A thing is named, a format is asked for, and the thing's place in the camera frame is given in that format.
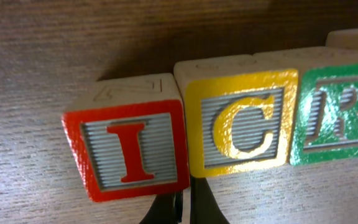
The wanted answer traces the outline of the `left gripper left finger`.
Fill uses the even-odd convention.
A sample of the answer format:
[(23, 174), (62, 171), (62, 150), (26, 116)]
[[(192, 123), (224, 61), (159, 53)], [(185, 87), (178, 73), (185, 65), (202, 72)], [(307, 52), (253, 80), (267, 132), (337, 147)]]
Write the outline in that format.
[(179, 224), (183, 216), (183, 192), (157, 195), (140, 224)]

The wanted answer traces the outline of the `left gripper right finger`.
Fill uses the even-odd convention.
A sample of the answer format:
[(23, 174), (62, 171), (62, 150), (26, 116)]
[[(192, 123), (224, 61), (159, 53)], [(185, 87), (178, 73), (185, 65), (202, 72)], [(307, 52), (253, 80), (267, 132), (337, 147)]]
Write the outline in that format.
[(229, 224), (220, 210), (206, 178), (191, 176), (191, 224)]

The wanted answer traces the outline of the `red I block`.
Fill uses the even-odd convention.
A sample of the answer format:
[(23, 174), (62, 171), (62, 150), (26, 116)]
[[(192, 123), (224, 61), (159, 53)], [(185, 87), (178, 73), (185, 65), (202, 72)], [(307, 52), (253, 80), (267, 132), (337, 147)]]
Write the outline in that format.
[(183, 103), (171, 73), (96, 82), (64, 110), (62, 125), (94, 202), (190, 184)]

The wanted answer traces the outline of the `yellow C block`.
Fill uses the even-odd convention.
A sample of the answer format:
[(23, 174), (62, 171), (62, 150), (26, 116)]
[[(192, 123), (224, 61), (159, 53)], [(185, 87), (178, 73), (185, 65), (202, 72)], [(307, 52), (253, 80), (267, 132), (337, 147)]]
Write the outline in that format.
[(298, 71), (251, 55), (178, 62), (191, 175), (214, 177), (287, 161)]

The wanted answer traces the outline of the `green R block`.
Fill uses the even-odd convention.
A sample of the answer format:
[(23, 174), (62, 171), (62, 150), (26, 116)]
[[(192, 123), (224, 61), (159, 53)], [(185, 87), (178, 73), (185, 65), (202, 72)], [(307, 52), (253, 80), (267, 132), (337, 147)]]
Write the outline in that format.
[(358, 157), (358, 50), (319, 46), (255, 56), (299, 72), (291, 165)]

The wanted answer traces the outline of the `red A block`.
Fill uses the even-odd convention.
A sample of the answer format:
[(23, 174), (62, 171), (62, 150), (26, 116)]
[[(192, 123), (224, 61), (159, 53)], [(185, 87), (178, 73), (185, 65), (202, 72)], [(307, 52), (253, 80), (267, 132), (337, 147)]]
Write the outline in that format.
[(358, 28), (331, 31), (327, 36), (325, 46), (358, 50)]

